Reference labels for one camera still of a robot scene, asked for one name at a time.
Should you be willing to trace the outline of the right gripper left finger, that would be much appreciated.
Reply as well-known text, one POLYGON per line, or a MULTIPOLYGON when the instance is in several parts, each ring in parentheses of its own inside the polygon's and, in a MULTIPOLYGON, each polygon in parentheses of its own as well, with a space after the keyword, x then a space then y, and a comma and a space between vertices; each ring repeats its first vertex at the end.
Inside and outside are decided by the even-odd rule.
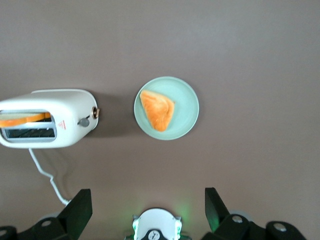
POLYGON ((14 226, 2 226, 2 240, 77 240, 93 214, 90 189, 80 190, 56 216, 46 217, 25 231, 14 226))

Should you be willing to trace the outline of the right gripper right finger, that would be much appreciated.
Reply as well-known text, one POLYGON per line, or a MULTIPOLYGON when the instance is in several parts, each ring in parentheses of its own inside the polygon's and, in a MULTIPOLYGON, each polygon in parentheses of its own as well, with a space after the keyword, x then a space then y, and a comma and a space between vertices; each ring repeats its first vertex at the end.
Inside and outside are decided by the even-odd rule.
POLYGON ((217 190, 204 190, 205 216, 210 231, 203 240, 305 240, 306 237, 292 224, 269 221, 260 227, 239 213, 231 214, 217 190))

